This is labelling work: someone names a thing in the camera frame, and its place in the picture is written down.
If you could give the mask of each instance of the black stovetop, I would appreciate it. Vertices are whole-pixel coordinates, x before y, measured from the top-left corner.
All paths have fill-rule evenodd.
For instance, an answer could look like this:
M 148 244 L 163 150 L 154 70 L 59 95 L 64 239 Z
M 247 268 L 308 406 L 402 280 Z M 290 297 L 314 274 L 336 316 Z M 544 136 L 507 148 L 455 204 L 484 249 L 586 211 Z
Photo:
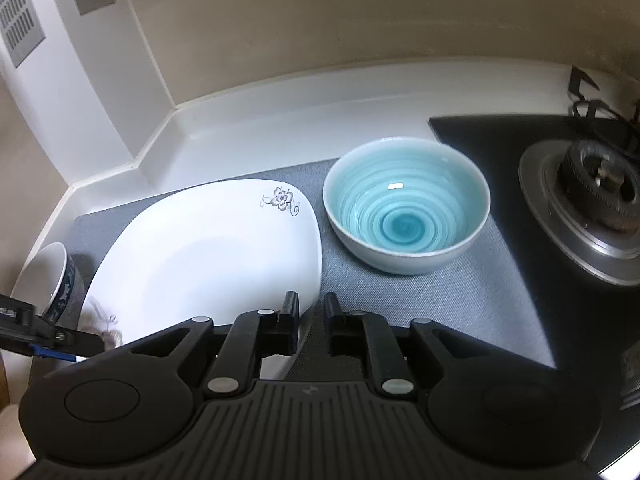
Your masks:
M 440 140 L 484 173 L 492 215 L 536 305 L 556 366 L 600 397 L 603 424 L 588 459 L 599 470 L 640 440 L 640 405 L 619 411 L 620 354 L 640 340 L 640 288 L 605 285 L 571 262 L 530 212 L 518 180 L 524 150 L 543 139 L 579 139 L 575 120 L 469 116 L 430 123 Z

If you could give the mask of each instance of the cup rim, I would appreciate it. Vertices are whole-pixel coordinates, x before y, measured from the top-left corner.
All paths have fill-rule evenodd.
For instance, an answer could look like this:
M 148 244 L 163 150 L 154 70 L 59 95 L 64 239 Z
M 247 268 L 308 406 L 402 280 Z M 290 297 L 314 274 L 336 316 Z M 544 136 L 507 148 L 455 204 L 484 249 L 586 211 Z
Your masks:
M 44 314 L 47 309 L 52 305 L 56 294 L 58 293 L 58 291 L 60 290 L 60 285 L 62 284 L 62 281 L 65 277 L 65 271 L 66 271 L 66 265 L 67 265 L 67 261 L 68 261 L 68 253 L 66 251 L 66 247 L 62 242 L 52 242 L 50 244 L 47 244 L 46 246 L 44 246 L 43 248 L 41 248 L 36 254 L 35 256 L 28 261 L 28 263 L 22 268 L 22 270 L 20 271 L 20 274 L 18 275 L 18 279 L 15 280 L 15 285 L 12 288 L 11 291 L 11 297 L 13 298 L 14 295 L 17 293 L 18 291 L 18 285 L 20 285 L 20 281 L 23 280 L 27 273 L 28 273 L 28 269 L 29 266 L 36 260 L 36 258 L 38 257 L 43 257 L 43 254 L 47 251 L 60 251 L 60 249 L 62 249 L 62 252 L 60 253 L 61 256 L 64 256 L 63 258 L 60 258 L 60 263 L 62 263 L 62 268 L 60 270 L 60 275 L 58 277 L 58 282 L 56 283 L 56 286 L 54 288 L 54 290 L 51 293 L 51 297 L 49 298 L 49 301 L 47 303 L 47 305 L 44 307 L 44 309 L 42 310 L 42 312 L 38 312 L 38 315 L 40 316 L 41 314 Z
M 383 249 L 381 247 L 369 244 L 364 240 L 361 240 L 360 238 L 354 236 L 349 231 L 347 231 L 347 229 L 342 227 L 342 225 L 340 225 L 340 222 L 337 221 L 337 219 L 335 218 L 334 214 L 332 213 L 331 209 L 328 206 L 327 181 L 330 179 L 332 175 L 335 175 L 335 173 L 340 169 L 341 166 L 346 165 L 350 161 L 349 159 L 353 158 L 359 152 L 364 151 L 366 148 L 372 145 L 375 145 L 375 144 L 382 145 L 386 142 L 415 142 L 416 144 L 423 144 L 425 146 L 437 146 L 439 149 L 450 153 L 452 156 L 456 156 L 461 160 L 466 161 L 466 163 L 469 166 L 469 169 L 472 171 L 473 174 L 475 174 L 475 176 L 478 177 L 478 181 L 481 184 L 482 190 L 484 190 L 484 197 L 486 199 L 486 207 L 484 208 L 484 214 L 482 215 L 482 220 L 479 222 L 478 226 L 459 242 L 456 242 L 455 244 L 450 245 L 448 247 L 444 247 L 436 251 L 429 251 L 426 253 L 403 253 L 399 251 L 390 251 L 388 249 Z M 361 144 L 356 148 L 353 148 L 352 150 L 348 151 L 343 156 L 341 156 L 335 162 L 335 164 L 332 165 L 332 167 L 329 169 L 328 173 L 326 174 L 326 177 L 324 178 L 324 184 L 322 184 L 322 203 L 324 204 L 324 211 L 329 217 L 331 224 L 353 242 L 356 242 L 357 244 L 363 247 L 366 247 L 371 251 L 375 251 L 380 254 L 386 254 L 388 256 L 394 256 L 396 258 L 424 258 L 426 256 L 441 256 L 442 254 L 451 253 L 459 249 L 460 247 L 468 244 L 471 240 L 473 240 L 478 235 L 480 230 L 484 227 L 484 224 L 486 224 L 486 221 L 489 218 L 489 213 L 491 212 L 491 191 L 489 189 L 489 184 L 487 183 L 484 177 L 484 174 L 482 174 L 482 171 L 480 171 L 480 168 L 478 168 L 478 166 L 464 153 L 459 152 L 458 150 L 456 150 L 455 148 L 452 148 L 448 144 L 445 144 L 444 142 L 440 142 L 439 140 L 436 140 L 436 139 L 397 136 L 397 137 L 384 137 L 383 139 L 370 140 L 369 142 L 366 142 L 365 144 Z

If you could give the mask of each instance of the white plate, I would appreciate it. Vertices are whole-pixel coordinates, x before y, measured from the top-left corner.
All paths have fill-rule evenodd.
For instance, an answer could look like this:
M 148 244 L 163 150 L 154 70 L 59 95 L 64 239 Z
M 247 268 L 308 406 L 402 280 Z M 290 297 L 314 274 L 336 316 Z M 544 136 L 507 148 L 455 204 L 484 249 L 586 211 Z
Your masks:
M 222 325 L 279 310 L 288 290 L 302 314 L 321 273 L 318 222 L 300 190 L 273 180 L 205 184 L 156 202 L 124 229 L 95 274 L 79 330 L 126 344 L 194 316 Z M 260 375 L 279 377 L 288 361 L 267 358 Z

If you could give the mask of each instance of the ceramic bowl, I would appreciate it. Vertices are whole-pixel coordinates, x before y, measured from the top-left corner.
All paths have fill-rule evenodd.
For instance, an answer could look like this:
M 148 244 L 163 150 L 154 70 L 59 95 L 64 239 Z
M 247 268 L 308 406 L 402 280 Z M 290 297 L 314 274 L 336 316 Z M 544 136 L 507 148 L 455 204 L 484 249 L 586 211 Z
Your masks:
M 322 199 L 348 250 L 393 274 L 431 272 L 460 256 L 491 202 L 469 158 L 413 137 L 375 140 L 347 153 L 329 170 Z
M 64 245 L 54 242 L 27 264 L 11 297 L 32 304 L 36 314 L 52 324 L 75 328 L 84 301 L 84 282 Z

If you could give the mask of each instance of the wall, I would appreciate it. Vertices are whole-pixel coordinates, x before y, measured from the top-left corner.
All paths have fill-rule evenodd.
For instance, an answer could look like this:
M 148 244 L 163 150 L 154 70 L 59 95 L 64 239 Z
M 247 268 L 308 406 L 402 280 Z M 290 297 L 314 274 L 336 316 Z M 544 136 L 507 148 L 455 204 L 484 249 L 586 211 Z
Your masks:
M 0 41 L 0 70 L 33 135 L 68 184 L 131 162 L 55 0 L 32 1 L 46 38 L 17 69 Z
M 135 164 L 174 109 L 128 0 L 80 16 L 73 0 L 33 0 L 46 38 L 0 72 L 69 185 Z
M 176 103 L 402 57 L 516 57 L 640 75 L 640 0 L 131 1 Z
M 0 79 L 0 293 L 9 294 L 47 218 L 66 191 Z
M 55 0 L 66 32 L 100 103 L 136 156 L 173 110 L 127 0 L 78 13 L 74 0 Z

